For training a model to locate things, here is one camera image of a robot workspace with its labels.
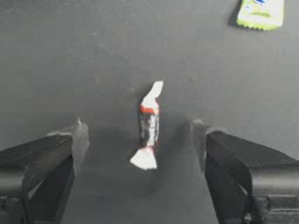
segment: green object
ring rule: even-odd
[[[272,31],[284,22],[284,0],[243,0],[237,24],[252,29]]]

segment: green package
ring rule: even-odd
[[[252,29],[272,31],[284,22],[284,0],[243,0],[237,24]]]

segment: candy wrapper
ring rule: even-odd
[[[252,29],[271,31],[284,22],[284,0],[243,0],[237,24]]]
[[[143,148],[129,162],[143,170],[156,169],[155,149],[159,137],[159,104],[156,98],[163,91],[164,82],[156,81],[140,105],[140,124]]]

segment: gray surface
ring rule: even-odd
[[[237,29],[236,5],[0,0],[1,148],[77,116],[89,125],[64,223],[216,223],[187,137],[192,118],[299,158],[299,2],[287,2],[273,32]],[[155,80],[165,82],[160,170],[141,172],[127,159]]]

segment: dark gray table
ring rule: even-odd
[[[200,117],[299,158],[298,7],[284,27],[236,28],[239,1],[0,0],[0,146],[79,116],[91,149],[64,223],[217,223],[189,140]],[[160,169],[127,161],[156,80]]]

